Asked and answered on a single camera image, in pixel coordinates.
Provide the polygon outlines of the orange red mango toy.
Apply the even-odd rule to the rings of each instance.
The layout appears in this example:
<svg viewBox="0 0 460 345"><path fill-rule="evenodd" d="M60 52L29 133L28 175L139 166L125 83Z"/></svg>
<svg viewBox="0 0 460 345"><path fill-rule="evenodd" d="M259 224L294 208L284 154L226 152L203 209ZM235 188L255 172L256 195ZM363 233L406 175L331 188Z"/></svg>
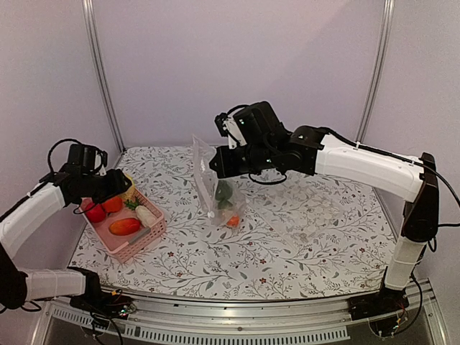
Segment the orange red mango toy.
<svg viewBox="0 0 460 345"><path fill-rule="evenodd" d="M137 218L123 218L113 222L109 226L109 232L115 236L128 236L139 231L141 225Z"/></svg>

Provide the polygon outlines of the white garlic toy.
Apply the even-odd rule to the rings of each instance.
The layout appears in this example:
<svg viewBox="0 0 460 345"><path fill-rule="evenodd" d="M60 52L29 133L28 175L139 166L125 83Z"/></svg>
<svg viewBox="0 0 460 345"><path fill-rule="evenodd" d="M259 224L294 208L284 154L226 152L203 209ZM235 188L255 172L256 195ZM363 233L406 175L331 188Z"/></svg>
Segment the white garlic toy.
<svg viewBox="0 0 460 345"><path fill-rule="evenodd" d="M146 206L142 205L137 198L135 200L126 200L124 204L128 209L136 213L137 218L144 227L152 228L155 225L157 217Z"/></svg>

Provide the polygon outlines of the orange green papaya toy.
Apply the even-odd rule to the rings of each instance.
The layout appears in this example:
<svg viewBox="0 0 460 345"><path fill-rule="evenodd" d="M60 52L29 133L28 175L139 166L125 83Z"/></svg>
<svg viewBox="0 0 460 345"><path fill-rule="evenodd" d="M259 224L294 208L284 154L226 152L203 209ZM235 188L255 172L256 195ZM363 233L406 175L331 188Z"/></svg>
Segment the orange green papaya toy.
<svg viewBox="0 0 460 345"><path fill-rule="evenodd" d="M226 225L230 228L236 228L240 225L240 218L238 215L232 216L227 222Z"/></svg>

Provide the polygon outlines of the clear zip top bag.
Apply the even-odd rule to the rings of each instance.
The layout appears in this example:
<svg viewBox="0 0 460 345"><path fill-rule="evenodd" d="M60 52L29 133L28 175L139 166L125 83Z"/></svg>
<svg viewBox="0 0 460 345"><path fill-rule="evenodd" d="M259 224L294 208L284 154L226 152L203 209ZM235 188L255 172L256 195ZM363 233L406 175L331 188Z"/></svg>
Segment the clear zip top bag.
<svg viewBox="0 0 460 345"><path fill-rule="evenodd" d="M314 191L307 178L296 172L290 172L285 182L273 170L263 172L257 182L247 175L219 179L209 167L215 154L215 148L193 137L195 187L203 212L217 226L226 225L232 216L242 218L253 211L290 246L300 248L315 233L330 226L340 212L333 200ZM233 188L233 206L229 209L217 207L215 192L219 180L225 180Z"/></svg>

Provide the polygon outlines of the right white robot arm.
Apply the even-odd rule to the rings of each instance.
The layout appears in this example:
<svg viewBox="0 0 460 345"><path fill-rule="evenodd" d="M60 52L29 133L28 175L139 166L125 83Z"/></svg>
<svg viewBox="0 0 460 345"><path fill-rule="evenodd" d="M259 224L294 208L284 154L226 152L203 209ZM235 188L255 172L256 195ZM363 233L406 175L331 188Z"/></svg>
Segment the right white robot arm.
<svg viewBox="0 0 460 345"><path fill-rule="evenodd" d="M281 175L346 178L385 190L405 202L395 252L375 293L348 300L352 319L392 313L408 306L405 288L438 232L439 190L432 155L399 156L347 140L326 127L287 130L266 101L235 106L214 119L222 137L209 167L218 178L259 175L274 169Z"/></svg>

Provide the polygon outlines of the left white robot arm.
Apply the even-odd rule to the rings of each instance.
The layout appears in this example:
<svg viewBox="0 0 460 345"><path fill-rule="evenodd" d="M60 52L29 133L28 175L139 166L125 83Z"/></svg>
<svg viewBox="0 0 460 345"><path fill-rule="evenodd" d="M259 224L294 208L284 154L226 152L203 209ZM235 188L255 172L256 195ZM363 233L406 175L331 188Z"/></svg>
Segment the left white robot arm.
<svg viewBox="0 0 460 345"><path fill-rule="evenodd" d="M96 205L125 193L132 181L120 169L108 169L107 152L77 139L68 143L67 162L59 169L47 156L48 173L38 184L1 215L1 305L5 311L24 308L25 303L69 297L76 308L111 314L105 307L108 293L101 289L99 276L90 270L21 270L14 263L20 247L41 225L71 204L80 206L90 198Z"/></svg>

